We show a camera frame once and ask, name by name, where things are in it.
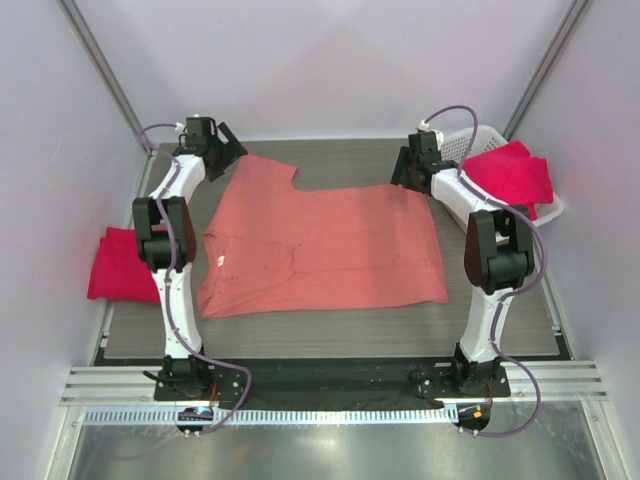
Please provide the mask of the salmon pink t-shirt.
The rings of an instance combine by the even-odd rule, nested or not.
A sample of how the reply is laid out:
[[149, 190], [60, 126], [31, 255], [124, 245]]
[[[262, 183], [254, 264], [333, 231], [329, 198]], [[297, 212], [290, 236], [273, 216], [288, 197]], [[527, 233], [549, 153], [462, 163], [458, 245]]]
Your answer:
[[448, 302], [423, 195], [391, 184], [303, 191], [296, 171], [239, 161], [203, 235], [202, 318]]

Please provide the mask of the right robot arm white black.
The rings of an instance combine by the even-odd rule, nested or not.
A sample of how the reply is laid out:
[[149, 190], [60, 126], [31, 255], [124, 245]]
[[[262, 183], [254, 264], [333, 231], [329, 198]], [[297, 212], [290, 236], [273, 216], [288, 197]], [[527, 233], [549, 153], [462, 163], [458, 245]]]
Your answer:
[[409, 134], [391, 183], [425, 193], [451, 212], [468, 216], [464, 271], [472, 285], [471, 306], [444, 380], [464, 396], [480, 396], [499, 379], [507, 312], [535, 268], [533, 224], [526, 207], [507, 206], [481, 189], [456, 162], [443, 160], [441, 137], [433, 130]]

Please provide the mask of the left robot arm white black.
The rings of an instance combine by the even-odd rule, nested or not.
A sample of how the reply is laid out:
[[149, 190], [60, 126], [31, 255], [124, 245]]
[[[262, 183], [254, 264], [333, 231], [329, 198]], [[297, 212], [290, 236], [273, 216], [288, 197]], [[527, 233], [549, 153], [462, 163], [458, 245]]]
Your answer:
[[246, 149], [225, 123], [208, 116], [161, 126], [177, 131], [178, 145], [172, 151], [149, 146], [170, 166], [158, 186], [132, 204], [137, 254], [159, 294], [165, 332], [160, 370], [143, 375], [159, 391], [200, 399], [215, 386], [213, 370], [221, 367], [245, 376], [240, 387], [245, 393], [252, 381], [250, 371], [208, 357], [197, 327], [191, 282], [197, 240], [189, 202], [203, 181], [221, 177]]

